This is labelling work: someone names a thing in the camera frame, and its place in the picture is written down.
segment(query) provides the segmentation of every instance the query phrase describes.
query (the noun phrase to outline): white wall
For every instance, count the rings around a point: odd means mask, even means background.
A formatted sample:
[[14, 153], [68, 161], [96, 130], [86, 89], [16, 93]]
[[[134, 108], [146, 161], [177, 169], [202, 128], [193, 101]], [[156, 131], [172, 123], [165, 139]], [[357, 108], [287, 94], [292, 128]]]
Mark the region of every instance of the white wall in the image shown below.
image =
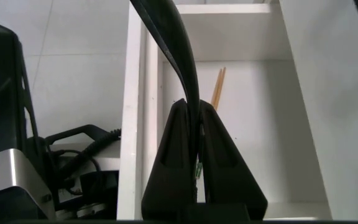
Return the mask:
[[351, 0], [281, 0], [334, 219], [358, 220], [358, 12]]

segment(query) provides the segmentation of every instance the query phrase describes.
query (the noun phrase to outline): grout line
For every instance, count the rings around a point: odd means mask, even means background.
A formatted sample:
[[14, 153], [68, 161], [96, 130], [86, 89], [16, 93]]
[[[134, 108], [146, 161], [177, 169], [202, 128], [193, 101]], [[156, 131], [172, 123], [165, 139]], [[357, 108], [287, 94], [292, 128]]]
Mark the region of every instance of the grout line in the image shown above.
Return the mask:
[[[45, 28], [44, 39], [42, 40], [41, 53], [40, 53], [41, 55], [42, 55], [42, 52], [44, 51], [45, 39], [46, 39], [46, 37], [47, 37], [50, 15], [51, 15], [51, 13], [52, 13], [53, 1], [54, 1], [54, 0], [52, 0], [52, 2], [50, 3], [50, 10], [49, 10], [49, 15], [48, 15], [47, 26], [46, 26], [46, 28]], [[34, 91], [35, 82], [37, 81], [38, 71], [39, 71], [39, 69], [40, 69], [41, 55], [40, 55], [40, 57], [38, 58], [37, 71], [35, 72], [35, 77], [34, 77], [34, 81], [33, 81], [33, 83], [32, 83], [31, 91]]]
[[78, 54], [43, 54], [40, 56], [76, 56], [76, 55], [123, 55], [125, 52], [121, 53], [78, 53]]
[[25, 55], [25, 54], [24, 54], [24, 55], [23, 55], [23, 57], [25, 57], [25, 58], [26, 58], [26, 57], [37, 57], [37, 56], [41, 56], [41, 55], [33, 55], [33, 54], [29, 54], [29, 55]]

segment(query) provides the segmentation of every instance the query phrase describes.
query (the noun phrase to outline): wooden chopstick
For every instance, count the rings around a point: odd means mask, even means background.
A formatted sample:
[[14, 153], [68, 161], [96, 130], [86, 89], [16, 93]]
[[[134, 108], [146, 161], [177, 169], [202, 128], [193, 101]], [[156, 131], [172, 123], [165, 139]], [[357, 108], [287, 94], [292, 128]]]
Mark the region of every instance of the wooden chopstick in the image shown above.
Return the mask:
[[218, 79], [216, 80], [214, 94], [212, 96], [211, 104], [214, 107], [215, 110], [218, 110], [219, 100], [221, 99], [221, 93], [222, 93], [222, 86], [223, 86], [223, 80], [224, 76], [226, 74], [226, 67], [220, 69]]
[[211, 99], [211, 104], [214, 108], [215, 108], [216, 95], [218, 94], [219, 81], [221, 79], [221, 76], [222, 76], [222, 69], [219, 70], [218, 79], [216, 79], [215, 89]]

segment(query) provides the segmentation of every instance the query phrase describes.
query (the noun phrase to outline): white tile floor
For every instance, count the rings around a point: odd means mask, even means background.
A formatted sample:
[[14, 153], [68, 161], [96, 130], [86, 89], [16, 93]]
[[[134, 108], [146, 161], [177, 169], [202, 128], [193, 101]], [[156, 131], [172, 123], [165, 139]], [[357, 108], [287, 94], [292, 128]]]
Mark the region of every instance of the white tile floor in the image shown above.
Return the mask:
[[23, 45], [41, 136], [84, 124], [121, 127], [128, 7], [129, 0], [0, 0], [0, 24]]

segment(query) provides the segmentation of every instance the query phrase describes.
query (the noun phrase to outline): power cord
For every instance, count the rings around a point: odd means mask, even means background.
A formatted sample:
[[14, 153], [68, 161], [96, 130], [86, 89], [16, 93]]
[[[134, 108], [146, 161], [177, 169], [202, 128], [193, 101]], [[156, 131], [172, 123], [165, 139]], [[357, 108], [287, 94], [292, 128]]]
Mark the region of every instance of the power cord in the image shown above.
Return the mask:
[[[81, 151], [72, 150], [72, 149], [59, 150], [59, 151], [56, 151], [56, 152], [54, 152], [54, 153], [57, 153], [58, 156], [61, 156], [61, 155], [63, 155], [64, 153], [68, 153], [68, 152], [76, 153], [76, 154], [78, 154], [78, 155], [80, 155], [80, 156], [83, 156], [83, 157], [87, 158], [87, 160], [91, 161], [91, 162], [93, 163], [93, 165], [94, 165], [94, 168], [95, 168], [96, 171], [98, 172], [98, 180], [99, 180], [99, 182], [101, 181], [101, 174], [100, 174], [101, 169], [100, 169], [100, 165], [99, 165], [99, 163], [96, 161], [96, 159], [94, 159], [94, 158], [88, 156], [87, 154], [85, 154], [85, 153], [83, 153], [83, 152], [81, 152]], [[66, 186], [65, 189], [67, 190], [68, 193], [70, 193], [70, 194], [72, 194], [72, 195], [83, 195], [82, 192], [74, 192], [74, 191], [72, 191], [72, 189], [70, 189], [68, 186]]]
[[[66, 178], [72, 175], [74, 171], [78, 170], [87, 160], [91, 161], [95, 169], [98, 173], [98, 184], [102, 184], [102, 177], [101, 177], [101, 169], [98, 164], [98, 162], [92, 158], [93, 155], [97, 154], [99, 151], [107, 147], [109, 144], [111, 144], [114, 141], [121, 139], [121, 129], [115, 129], [109, 133], [107, 133], [105, 136], [101, 137], [100, 139], [92, 142], [87, 148], [85, 148], [83, 151], [76, 151], [72, 149], [64, 149], [59, 151], [52, 152], [50, 150], [50, 144], [45, 139], [45, 145], [47, 147], [47, 153], [50, 159], [50, 162], [52, 164], [53, 173], [58, 176], [59, 180], [64, 182]], [[57, 169], [55, 165], [55, 160], [59, 156], [63, 155], [64, 153], [72, 152], [77, 154], [72, 160], [70, 160], [66, 165], [64, 165], [61, 169]], [[70, 189], [68, 186], [65, 186], [65, 189], [67, 192], [73, 194], [73, 195], [82, 195], [82, 192], [74, 192], [72, 189]]]

